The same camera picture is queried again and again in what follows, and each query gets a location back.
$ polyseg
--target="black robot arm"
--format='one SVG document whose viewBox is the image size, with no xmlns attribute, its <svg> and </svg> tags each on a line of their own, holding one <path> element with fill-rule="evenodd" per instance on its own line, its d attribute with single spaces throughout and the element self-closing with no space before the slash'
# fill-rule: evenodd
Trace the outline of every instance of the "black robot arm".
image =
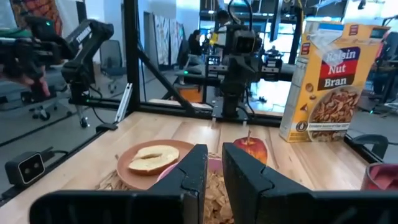
<svg viewBox="0 0 398 224">
<path fill-rule="evenodd" d="M 77 56 L 65 63 L 62 67 L 62 76 L 67 83 L 84 82 L 81 80 L 88 75 L 88 69 L 85 66 L 87 60 L 91 60 L 105 40 L 109 40 L 113 35 L 113 25 L 98 22 L 92 19 L 83 21 L 65 40 L 69 47 L 78 52 L 81 43 L 87 37 L 89 39 L 83 48 L 77 53 Z"/>
</svg>

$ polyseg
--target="raisin nut bran box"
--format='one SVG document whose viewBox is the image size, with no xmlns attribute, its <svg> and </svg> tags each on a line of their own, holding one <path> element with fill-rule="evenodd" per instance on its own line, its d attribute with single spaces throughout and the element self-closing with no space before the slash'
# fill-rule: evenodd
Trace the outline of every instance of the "raisin nut bran box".
<svg viewBox="0 0 398 224">
<path fill-rule="evenodd" d="M 288 142 L 343 139 L 388 29 L 307 22 L 280 136 Z"/>
</svg>

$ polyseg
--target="apple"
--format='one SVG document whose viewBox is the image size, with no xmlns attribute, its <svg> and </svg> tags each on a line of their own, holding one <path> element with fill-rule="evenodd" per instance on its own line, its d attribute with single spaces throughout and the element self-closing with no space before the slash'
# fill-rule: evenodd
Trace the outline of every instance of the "apple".
<svg viewBox="0 0 398 224">
<path fill-rule="evenodd" d="M 233 144 L 258 159 L 264 165 L 267 164 L 267 147 L 261 139 L 251 138 L 249 134 L 248 137 L 235 140 Z"/>
</svg>

